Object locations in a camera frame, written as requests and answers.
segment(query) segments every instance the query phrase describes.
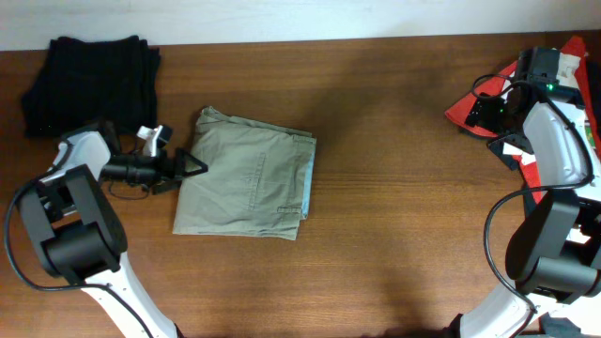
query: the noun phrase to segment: wooden table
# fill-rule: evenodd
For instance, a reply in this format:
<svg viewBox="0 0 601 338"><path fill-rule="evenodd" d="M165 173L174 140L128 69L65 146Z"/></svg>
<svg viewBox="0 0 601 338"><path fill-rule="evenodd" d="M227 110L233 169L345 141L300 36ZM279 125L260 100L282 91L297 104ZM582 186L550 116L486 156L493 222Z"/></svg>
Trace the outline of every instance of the wooden table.
<svg viewBox="0 0 601 338"><path fill-rule="evenodd" d="M598 60L599 32L581 35ZM210 104L312 132L316 167L310 217L296 241L176 236L176 192L110 198L139 279L189 337L357 337L448 325L497 284L484 257L483 222L521 178L443 112L477 76L570 36L161 47L159 122L175 131L172 151L190 144L197 112ZM23 138L19 97L44 55L0 54L3 213L14 190L56 153L51 141ZM522 218L520 201L496 217L492 248L501 267ZM45 275L14 219L24 271L41 284L64 283ZM83 292L31 290L6 258L0 271L0 336L120 335Z"/></svg>

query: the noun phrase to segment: wall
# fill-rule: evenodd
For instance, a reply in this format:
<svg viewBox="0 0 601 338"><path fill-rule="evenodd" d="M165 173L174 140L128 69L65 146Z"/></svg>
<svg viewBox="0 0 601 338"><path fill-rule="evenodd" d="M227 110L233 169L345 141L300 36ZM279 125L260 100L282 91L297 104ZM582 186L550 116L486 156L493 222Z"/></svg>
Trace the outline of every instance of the wall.
<svg viewBox="0 0 601 338"><path fill-rule="evenodd" d="M150 44L601 28L601 0L3 0L0 50L61 35Z"/></svg>

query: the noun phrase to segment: folded black cloth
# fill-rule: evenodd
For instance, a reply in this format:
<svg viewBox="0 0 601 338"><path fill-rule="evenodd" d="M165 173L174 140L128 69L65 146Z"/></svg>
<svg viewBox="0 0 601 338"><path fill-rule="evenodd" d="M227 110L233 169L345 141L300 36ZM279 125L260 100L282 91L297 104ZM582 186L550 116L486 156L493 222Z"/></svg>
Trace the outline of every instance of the folded black cloth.
<svg viewBox="0 0 601 338"><path fill-rule="evenodd" d="M22 98L25 135L59 136L102 117L124 133L156 127L160 61L159 50L137 36L52 40L43 69Z"/></svg>

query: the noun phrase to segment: wire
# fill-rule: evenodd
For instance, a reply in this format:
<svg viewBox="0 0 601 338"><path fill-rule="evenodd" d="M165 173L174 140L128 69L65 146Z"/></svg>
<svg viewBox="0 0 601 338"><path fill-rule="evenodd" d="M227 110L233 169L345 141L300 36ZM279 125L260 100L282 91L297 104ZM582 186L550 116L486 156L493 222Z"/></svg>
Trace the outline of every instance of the wire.
<svg viewBox="0 0 601 338"><path fill-rule="evenodd" d="M113 183L115 183L115 182L111 181L111 183L109 183L108 192L114 198L118 198L118 199L122 199L122 200L126 200L126 201L139 201L139 200L143 200L143 199L147 198L150 195L150 190L146 190L146 194L139 196L139 197L121 196L121 195L118 195L113 192Z"/></svg>
<svg viewBox="0 0 601 338"><path fill-rule="evenodd" d="M500 77L502 79L505 79L507 81L510 82L510 84L503 89L498 95L495 96L481 96L479 94L476 93L476 87L477 85L480 83L480 81L482 81L483 79L490 79L493 77ZM539 88L537 88L535 85L528 83L526 81L513 81L512 78L510 78L509 76L506 75L502 75L502 74L487 74L487 75L483 75L480 76L479 78L477 78L472 87L471 87L471 94L480 99L480 100L493 100L496 99L502 95L504 95L505 93L507 93L508 91L514 89L514 88L528 88L530 90L532 90L536 95L537 95L537 99L543 103L547 103L549 105L549 107L553 110L553 112L555 114L557 114L557 116L562 120L562 122L567 126L567 129L570 130L570 132L574 135L577 143L578 143L578 147L582 150L582 155L584 157L585 160L585 164L586 164L586 170L587 170L587 174L586 176L578 183L568 183L568 184L557 184L557 185L547 185L547 186L540 186L540 187L533 187L533 188L527 188L527 189L522 189L516 192L511 192L507 195L505 195L501 200L499 200L492 209L490 209L490 211L488 212L488 216L486 216L486 221L485 221L485 231L484 231L484 247L485 247L485 255L486 255L486 261L488 262L488 265L490 266L490 268L492 269L493 273L495 274L495 277L497 277L497 279L499 280L499 282L501 282L501 284L503 286L505 286L505 288L507 288L512 294L514 294L516 297L520 298L521 300L523 300L524 302L526 302L526 304L528 304L530 310L528 313L528 316L526 318L526 321L520 326L520 328L517 329L517 331L512 335L513 337L517 337L522 331L524 331L528 325L530 324L530 321L532 320L532 318L534 317L534 315L536 313L538 313L538 311L536 310L536 306L534 305L534 303L526 296L522 295L519 291L517 291L517 289L515 287L513 287L511 284L509 284L509 282L507 282L507 280L502 276L501 272L499 271L499 269L497 268L497 265L495 264L493 258L492 258L492 253L490 252L490 241L489 241L489 237L490 237L490 227L492 224L492 219L495 216L495 213L497 212L497 210L499 210L499 208L505 204L507 201L511 200L512 198L518 197L518 196L522 196L528 193L533 193L533 192L547 192L547 191L551 191L551 190L566 190L566 189L577 189L580 187L583 187L589 183L591 183L593 181L594 175L593 175L593 160L591 160L591 156L588 153L588 150L586 148L586 144L584 143L584 140L582 139L582 137L580 136L580 134L578 133L578 131L576 130L576 127L574 125L574 123L572 121L570 121L564 114L563 112L557 107L557 105L548 97L547 93L545 93L544 91L540 90Z"/></svg>
<svg viewBox="0 0 601 338"><path fill-rule="evenodd" d="M14 258L13 252L12 252L12 248L10 246L10 239L9 239L10 216L12 215L12 210L15 208L17 203L19 203L19 201L21 200L21 198L23 197L23 195L26 192L28 192L30 189L34 188L36 186L36 184L38 182L40 182L42 179L44 179L45 177L49 177L50 175L53 175L54 173L56 173L58 171L58 169L62 166L62 164L64 164L67 157L68 156L63 156L63 159L61 159L61 161L57 165L53 166L53 168L50 171L46 172L43 175L35 177L34 179L25 183L18 191L15 192L14 196L12 197L12 200L10 200L10 204L8 205L8 209L7 209L7 214L5 215L5 218L4 218L4 247L7 252L8 262L10 263L10 266L15 271L15 273L17 274L19 279L21 279L27 286L29 286L37 291L54 292L54 291L81 290L81 289L85 289L85 288L98 288L98 289L108 293L119 304L121 304L121 306L123 306L131 315L133 315L133 317L138 321L138 323L140 323L140 325L144 329L148 338L152 338L152 334L150 333L150 330L148 329L148 326L146 325L144 320L135 312L135 310L133 310L130 307L130 305L127 302L125 302L122 298L120 298L119 295L117 295L117 293L115 293L115 291L113 291L108 285L81 284L81 285L65 285L65 286L42 286L42 285L35 284L29 278L27 278L24 275L24 273L21 271L19 266L17 265L17 262Z"/></svg>

